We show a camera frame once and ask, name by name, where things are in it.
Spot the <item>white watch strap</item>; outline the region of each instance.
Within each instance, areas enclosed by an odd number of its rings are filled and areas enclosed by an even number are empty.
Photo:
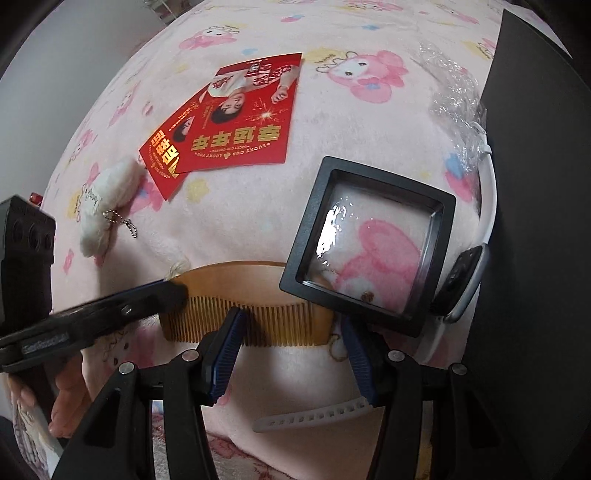
[[[368,414],[373,409],[365,398],[359,397],[336,405],[316,408],[315,410],[263,417],[252,424],[252,430],[256,433],[264,433],[275,430],[316,427],[338,421],[355,419]]]

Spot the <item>red card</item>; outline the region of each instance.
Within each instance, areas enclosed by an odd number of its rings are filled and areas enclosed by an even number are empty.
[[[176,172],[284,163],[300,62],[292,53],[218,70],[176,145]]]
[[[186,139],[194,112],[199,107],[199,98],[206,90],[207,88],[203,88],[193,95],[139,149],[164,200],[170,198],[187,176],[186,173],[178,172],[178,161],[181,155],[179,145]]]

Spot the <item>plush keychain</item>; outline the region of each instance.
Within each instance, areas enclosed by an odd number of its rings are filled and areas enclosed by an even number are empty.
[[[137,235],[130,220],[117,209],[131,201],[138,190],[144,168],[132,157],[102,171],[82,195],[80,202],[80,250],[85,257],[100,257],[109,246],[112,223],[125,223]]]

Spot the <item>red envelope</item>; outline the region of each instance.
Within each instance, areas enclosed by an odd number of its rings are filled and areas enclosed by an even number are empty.
[[[176,173],[284,163],[301,53],[221,68],[198,93]]]

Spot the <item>black panel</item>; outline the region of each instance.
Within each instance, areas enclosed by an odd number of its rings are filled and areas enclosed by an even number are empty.
[[[591,419],[591,92],[505,11],[483,102],[498,212],[463,362],[549,479]]]

